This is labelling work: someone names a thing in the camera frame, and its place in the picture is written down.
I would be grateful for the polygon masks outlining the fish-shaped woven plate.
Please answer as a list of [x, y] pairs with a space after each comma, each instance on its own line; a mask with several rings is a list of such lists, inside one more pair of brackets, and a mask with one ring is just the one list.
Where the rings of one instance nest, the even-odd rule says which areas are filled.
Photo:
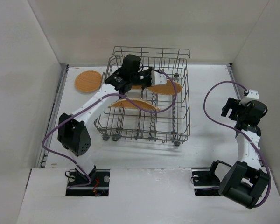
[[144, 87], [141, 85], [132, 85], [131, 89], [132, 90], [142, 90], [142, 89], [144, 89]]
[[160, 109], [154, 106], [153, 104], [149, 103], [148, 101], [138, 99], [138, 98], [132, 98], [130, 100], [127, 99], [120, 99], [116, 101], [115, 103], [108, 106], [109, 108], [115, 107], [115, 108], [126, 108], [126, 109], [145, 109], [149, 111], [159, 111]]

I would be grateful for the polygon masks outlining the round woven plate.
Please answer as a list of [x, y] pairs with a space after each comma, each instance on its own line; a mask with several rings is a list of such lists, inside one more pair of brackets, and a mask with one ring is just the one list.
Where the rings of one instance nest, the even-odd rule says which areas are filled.
[[175, 93], [182, 91], [182, 86], [174, 81], [175, 88], [170, 80], [167, 79], [166, 84], [147, 87], [149, 91], [159, 95], [173, 96]]
[[83, 93], [97, 91], [101, 85], [102, 75], [94, 70], [88, 70], [80, 73], [75, 79], [75, 88]]

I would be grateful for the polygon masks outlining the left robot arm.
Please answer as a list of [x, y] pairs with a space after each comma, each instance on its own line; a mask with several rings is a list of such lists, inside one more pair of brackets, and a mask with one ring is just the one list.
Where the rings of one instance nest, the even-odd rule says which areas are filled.
[[156, 84], [157, 72], [152, 67], [140, 70], [141, 58], [127, 55], [122, 66], [113, 72], [99, 90], [81, 108], [68, 115], [63, 113], [58, 121], [57, 139], [68, 150], [68, 158], [77, 166], [78, 173], [84, 178], [80, 186], [92, 182], [96, 167], [91, 161], [89, 148], [91, 137], [89, 126], [93, 125], [108, 106], [123, 98], [134, 85], [150, 87]]

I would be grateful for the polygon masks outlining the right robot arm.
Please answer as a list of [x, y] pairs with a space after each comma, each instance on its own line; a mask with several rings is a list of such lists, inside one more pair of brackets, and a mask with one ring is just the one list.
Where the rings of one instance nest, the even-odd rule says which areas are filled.
[[236, 122], [238, 160], [222, 179], [218, 192], [238, 204], [252, 209], [270, 182], [270, 175], [261, 169], [264, 162], [257, 153], [261, 130], [260, 119], [267, 113], [267, 106], [258, 96], [242, 100], [228, 98], [221, 115]]

